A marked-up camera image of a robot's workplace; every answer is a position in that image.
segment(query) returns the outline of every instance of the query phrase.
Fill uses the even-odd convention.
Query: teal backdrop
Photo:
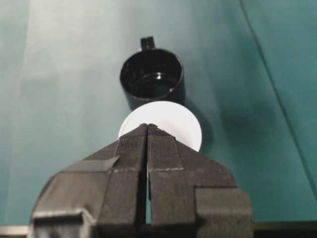
[[[117,139],[131,112],[120,69],[145,36],[183,61],[201,152],[232,170],[255,221],[316,221],[316,12],[315,0],[2,1],[0,225],[27,224],[50,176]]]

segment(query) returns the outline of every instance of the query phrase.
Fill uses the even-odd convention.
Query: cup rim
[[[129,60],[131,60],[131,58],[133,58],[135,55],[140,54],[140,53],[142,53],[142,52],[144,52],[144,51],[164,51],[164,52],[166,52],[166,53],[172,54],[172,55],[176,58],[177,62],[179,63],[179,65],[180,65],[180,67],[181,67],[181,74],[180,74],[179,80],[178,80],[178,82],[176,83],[175,87],[174,87],[170,92],[168,92],[168,93],[166,93],[166,94],[163,94],[163,95],[160,95],[160,96],[155,97],[155,98],[143,98],[143,97],[137,97],[137,96],[133,95],[133,94],[130,93],[130,92],[125,88],[125,86],[123,85],[123,83],[122,83],[122,77],[121,77],[122,71],[123,71],[123,67],[125,66],[125,64],[126,64]],[[150,49],[150,50],[139,50],[138,52],[136,52],[136,53],[134,53],[133,55],[131,55],[131,56],[123,63],[123,65],[122,65],[122,67],[121,67],[121,71],[120,71],[120,76],[119,76],[119,78],[120,78],[120,84],[121,84],[123,90],[124,90],[129,96],[131,96],[133,99],[136,99],[136,100],[139,100],[139,101],[143,101],[143,102],[159,101],[159,100],[165,98],[167,95],[173,93],[173,92],[179,87],[179,85],[183,82],[183,80],[184,80],[184,66],[183,66],[183,63],[182,63],[182,61],[180,60],[180,58],[179,58],[176,54],[174,54],[173,52],[171,52],[171,51],[168,51],[168,50],[165,50],[165,49],[161,49],[161,48],[154,48],[154,49]]]

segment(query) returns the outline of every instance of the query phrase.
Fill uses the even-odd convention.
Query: cup handle
[[[143,51],[155,49],[153,36],[141,38],[141,49]]]

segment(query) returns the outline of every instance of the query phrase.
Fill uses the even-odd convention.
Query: green tablecloth
[[[255,221],[317,220],[317,1],[26,0],[0,8],[0,225],[28,223],[62,168],[130,113],[119,84],[144,36],[180,56],[201,152]]]

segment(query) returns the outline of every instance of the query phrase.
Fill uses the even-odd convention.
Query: white disc
[[[155,124],[176,137],[179,142],[199,151],[202,129],[197,118],[186,107],[168,101],[144,104],[131,112],[124,120],[118,137],[132,131],[140,124]]]

